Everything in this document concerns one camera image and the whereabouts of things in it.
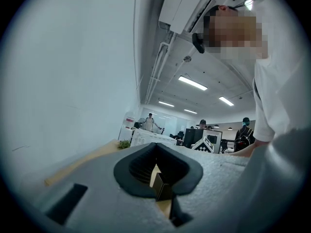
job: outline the person in black jacket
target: person in black jacket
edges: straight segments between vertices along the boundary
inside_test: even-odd
[[[243,127],[238,130],[235,141],[234,141],[234,151],[240,151],[249,145],[253,144],[255,142],[255,138],[253,136],[253,130],[249,128],[249,118],[245,117],[243,118]]]

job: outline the man in white t-shirt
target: man in white t-shirt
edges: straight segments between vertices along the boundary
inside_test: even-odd
[[[155,120],[152,118],[152,113],[149,113],[149,117],[146,118],[146,120],[145,120],[145,128],[146,128],[146,130],[152,131],[152,126],[153,126],[153,124],[155,124],[155,125],[158,127],[158,129],[161,129],[161,128],[155,123]]]
[[[256,58],[255,142],[232,155],[249,157],[254,148],[311,123],[310,48],[284,0],[253,0],[252,13],[215,6],[204,18],[205,46],[249,48]]]

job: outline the checkerboard marker cube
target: checkerboard marker cube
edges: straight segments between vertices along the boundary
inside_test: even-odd
[[[214,153],[214,146],[211,144],[211,142],[208,140],[206,136],[204,136],[201,140],[197,141],[192,147],[192,149]]]

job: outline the rectangular light fixture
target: rectangular light fixture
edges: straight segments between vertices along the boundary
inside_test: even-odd
[[[229,100],[225,99],[224,97],[220,97],[219,98],[221,101],[225,102],[226,104],[230,105],[230,106],[233,106],[234,104],[231,103]]]
[[[191,84],[191,85],[193,85],[193,86],[195,86],[195,87],[197,87],[197,88],[199,88],[201,90],[204,90],[204,91],[207,90],[207,87],[205,87],[205,86],[203,86],[203,85],[201,85],[199,83],[196,83],[196,82],[194,82],[194,81],[192,81],[190,79],[187,79],[187,78],[185,78],[183,76],[180,76],[178,80],[180,80],[182,82],[185,82],[185,83],[188,83],[188,84]]]
[[[171,105],[171,104],[169,104],[169,103],[164,103],[164,102],[161,102],[161,101],[159,101],[159,103],[162,103],[162,104],[165,104],[165,105],[168,105],[168,106],[174,107],[174,105]]]
[[[188,112],[191,112],[191,113],[197,114],[197,113],[196,113],[196,112],[194,112],[194,111],[189,111],[189,110],[184,110],[184,111],[188,111]]]

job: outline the ceiling light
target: ceiling light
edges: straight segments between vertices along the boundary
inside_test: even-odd
[[[220,97],[219,98],[221,101],[225,102],[226,104],[230,105],[230,106],[233,106],[234,104],[231,103],[229,100],[225,99],[224,97]]]
[[[253,0],[246,0],[244,5],[248,8],[248,10],[252,10],[252,8],[253,8]]]
[[[194,112],[194,111],[189,111],[189,110],[184,110],[184,111],[188,111],[188,112],[191,112],[191,113],[197,114],[197,113],[196,113],[196,112]]]
[[[197,88],[199,88],[201,90],[204,90],[204,91],[207,90],[207,87],[205,87],[205,86],[203,86],[203,85],[201,85],[199,83],[196,83],[196,82],[194,82],[194,81],[192,81],[190,79],[187,79],[187,78],[185,78],[183,76],[180,76],[178,80],[183,81],[183,82],[188,83],[188,84],[191,84],[191,85],[193,85],[193,86],[195,86],[195,87],[197,87]]]
[[[161,102],[161,101],[159,101],[159,103],[162,103],[162,104],[165,104],[165,105],[168,105],[168,106],[174,107],[174,105],[171,105],[171,104],[169,104],[169,103],[164,103],[164,102]]]

